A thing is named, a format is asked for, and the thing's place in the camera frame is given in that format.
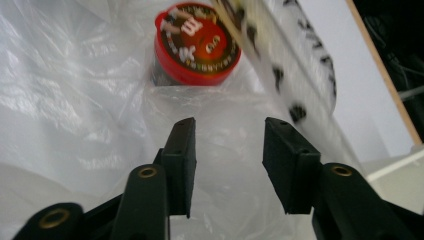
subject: m&m's container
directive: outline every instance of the m&m's container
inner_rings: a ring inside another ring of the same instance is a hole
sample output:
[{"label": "m&m's container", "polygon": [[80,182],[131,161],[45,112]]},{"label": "m&m's container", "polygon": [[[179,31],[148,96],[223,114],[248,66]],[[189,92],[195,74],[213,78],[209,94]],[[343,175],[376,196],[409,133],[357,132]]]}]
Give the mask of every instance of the m&m's container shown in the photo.
[{"label": "m&m's container", "polygon": [[157,86],[218,85],[241,50],[212,7],[180,3],[155,20],[153,82]]}]

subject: wooden edge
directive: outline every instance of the wooden edge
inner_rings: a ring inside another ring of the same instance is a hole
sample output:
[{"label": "wooden edge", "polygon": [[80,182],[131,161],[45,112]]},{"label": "wooden edge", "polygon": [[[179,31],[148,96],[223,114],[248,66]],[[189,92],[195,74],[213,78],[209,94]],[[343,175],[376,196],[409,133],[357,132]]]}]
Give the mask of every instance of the wooden edge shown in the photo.
[{"label": "wooden edge", "polygon": [[384,63],[381,60],[380,55],[378,54],[377,49],[374,46],[374,43],[371,40],[371,37],[365,27],[364,22],[362,21],[361,16],[359,15],[358,10],[356,9],[355,4],[353,3],[353,0],[346,0],[346,2],[347,2],[347,5],[349,6],[350,11],[352,12],[356,25],[358,25],[358,28],[361,31],[362,37],[364,38],[365,43],[367,44],[368,49],[371,52],[374,62],[377,64],[377,68],[380,71],[380,74],[383,77],[384,82],[386,83],[386,86],[390,92],[390,95],[393,98],[394,103],[396,104],[396,107],[405,123],[405,126],[408,129],[409,135],[411,135],[412,140],[414,141],[414,144],[416,145],[422,144],[421,138],[418,135],[417,130],[415,129],[415,126],[412,123],[411,118],[409,117],[409,114],[406,111],[405,106],[403,105],[403,102],[400,99],[395,86],[393,85],[392,79],[390,78],[390,75],[387,72],[387,69],[384,66]]}]

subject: plastic bag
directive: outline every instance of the plastic bag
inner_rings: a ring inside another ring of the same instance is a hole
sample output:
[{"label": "plastic bag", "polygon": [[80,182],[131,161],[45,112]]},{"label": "plastic bag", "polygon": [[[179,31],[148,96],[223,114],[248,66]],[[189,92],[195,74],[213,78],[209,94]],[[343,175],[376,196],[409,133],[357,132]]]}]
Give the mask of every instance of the plastic bag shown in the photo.
[{"label": "plastic bag", "polygon": [[172,218],[172,239],[314,238],[310,216],[284,215],[261,164],[265,118],[290,116],[244,56],[217,87],[150,81],[153,20],[176,2],[116,0],[110,23],[76,1],[0,3],[1,239],[51,204],[88,211],[122,193],[192,116],[192,218]]}]

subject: round container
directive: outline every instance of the round container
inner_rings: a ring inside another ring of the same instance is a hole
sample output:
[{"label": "round container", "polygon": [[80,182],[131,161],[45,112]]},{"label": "round container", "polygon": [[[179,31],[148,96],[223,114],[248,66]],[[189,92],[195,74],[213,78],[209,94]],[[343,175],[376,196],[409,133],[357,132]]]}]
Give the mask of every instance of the round container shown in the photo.
[{"label": "round container", "polygon": [[155,85],[217,85],[240,59],[241,50],[212,7],[180,3],[160,13],[155,25]]}]

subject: red rim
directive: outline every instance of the red rim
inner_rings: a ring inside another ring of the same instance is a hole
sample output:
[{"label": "red rim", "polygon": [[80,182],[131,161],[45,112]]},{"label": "red rim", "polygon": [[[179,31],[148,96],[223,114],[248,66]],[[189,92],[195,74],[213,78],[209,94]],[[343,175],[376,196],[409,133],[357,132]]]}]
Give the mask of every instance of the red rim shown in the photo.
[{"label": "red rim", "polygon": [[204,4],[188,2],[188,3],[175,4],[171,6],[170,8],[168,8],[165,12],[160,13],[155,20],[155,25],[157,29],[156,38],[155,38],[155,53],[156,53],[157,59],[160,65],[162,66],[162,68],[164,69],[164,71],[169,76],[171,76],[174,80],[182,84],[198,85],[198,86],[208,86],[208,85],[210,86],[210,85],[220,84],[227,78],[227,76],[231,73],[231,71],[237,65],[241,56],[240,49],[238,49],[235,61],[231,64],[231,66],[228,69],[218,72],[216,74],[204,75],[204,74],[199,74],[199,73],[190,71],[182,67],[178,63],[176,63],[175,60],[172,59],[171,56],[169,56],[169,54],[167,53],[163,42],[160,41],[161,39],[160,24],[162,19],[164,19],[167,16],[168,12],[172,10],[173,8],[187,6],[187,5],[201,6],[201,7],[209,8],[213,10],[212,7],[204,5]]}]

